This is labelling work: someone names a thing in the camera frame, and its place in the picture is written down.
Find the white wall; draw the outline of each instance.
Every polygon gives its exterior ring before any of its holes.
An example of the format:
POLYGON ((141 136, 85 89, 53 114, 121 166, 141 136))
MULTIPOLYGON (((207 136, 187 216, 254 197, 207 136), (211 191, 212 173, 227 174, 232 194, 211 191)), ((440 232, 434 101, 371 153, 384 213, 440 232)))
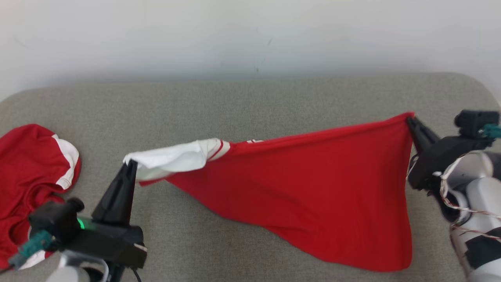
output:
POLYGON ((0 0, 0 100, 85 81, 454 71, 501 99, 500 0, 0 0))

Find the gray table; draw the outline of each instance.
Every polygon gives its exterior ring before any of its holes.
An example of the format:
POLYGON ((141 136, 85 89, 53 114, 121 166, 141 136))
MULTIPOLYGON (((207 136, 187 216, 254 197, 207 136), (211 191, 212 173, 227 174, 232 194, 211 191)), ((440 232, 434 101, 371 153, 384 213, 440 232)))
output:
MULTIPOLYGON (((498 109, 472 78, 450 73, 233 82, 85 84, 25 91, 0 103, 0 135, 38 123, 76 146, 82 173, 67 194, 89 215, 132 151, 218 137, 270 139, 382 120, 405 111, 440 135, 463 108, 498 109)), ((437 204, 407 188, 409 269, 377 273, 322 262, 263 228, 222 219, 173 185, 138 188, 132 223, 149 247, 143 281, 457 281, 463 272, 437 204)), ((44 281, 58 255, 2 281, 44 281)), ((124 281, 135 281, 126 271, 124 281)))

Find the white fabric trim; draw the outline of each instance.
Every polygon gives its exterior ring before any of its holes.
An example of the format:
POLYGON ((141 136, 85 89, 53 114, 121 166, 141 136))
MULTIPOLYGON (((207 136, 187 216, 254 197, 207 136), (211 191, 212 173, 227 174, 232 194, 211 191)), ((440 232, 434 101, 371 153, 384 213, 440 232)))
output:
POLYGON ((75 175, 75 166, 78 162, 79 153, 75 146, 73 146, 66 140, 59 139, 57 134, 52 135, 52 138, 56 140, 61 153, 70 165, 70 168, 66 171, 66 173, 61 176, 56 182, 57 185, 63 187, 63 189, 66 190, 71 186, 71 183, 73 181, 73 177, 75 175))
POLYGON ((217 138, 197 140, 171 147, 130 153, 125 156, 123 162, 126 164, 130 160, 137 162, 136 181, 157 180, 177 172, 199 170, 205 166, 209 158, 211 160, 220 158, 228 152, 229 147, 228 142, 217 138))
POLYGON ((19 269, 32 267, 33 265, 41 262, 44 259, 45 259, 45 251, 38 251, 32 256, 30 256, 30 258, 28 258, 25 264, 23 264, 23 266, 21 266, 19 269))

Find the red cloth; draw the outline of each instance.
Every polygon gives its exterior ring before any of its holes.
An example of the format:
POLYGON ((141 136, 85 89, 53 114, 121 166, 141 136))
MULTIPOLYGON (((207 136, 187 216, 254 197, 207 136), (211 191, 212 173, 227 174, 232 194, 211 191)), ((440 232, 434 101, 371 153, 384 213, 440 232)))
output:
POLYGON ((75 147, 40 125, 0 138, 0 269, 28 240, 28 215, 48 201, 62 202, 54 193, 76 182, 80 165, 75 147))
POLYGON ((231 144, 203 169, 166 179, 218 215, 263 226, 319 259, 405 269, 412 258, 408 116, 231 144))

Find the black cable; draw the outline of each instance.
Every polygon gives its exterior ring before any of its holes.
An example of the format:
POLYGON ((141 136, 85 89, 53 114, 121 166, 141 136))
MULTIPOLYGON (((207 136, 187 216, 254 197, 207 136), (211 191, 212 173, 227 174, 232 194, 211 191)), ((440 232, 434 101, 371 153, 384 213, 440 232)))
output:
POLYGON ((134 272, 134 275, 136 275, 137 282, 141 282, 141 278, 139 277, 139 274, 137 274, 137 270, 133 269, 132 272, 134 272))
POLYGON ((7 267, 6 269, 2 269, 2 270, 0 270, 0 275, 2 275, 2 274, 4 274, 4 273, 6 273, 7 271, 11 270, 12 268, 13 268, 13 266, 12 266, 12 265, 10 265, 10 266, 9 266, 9 267, 7 267))

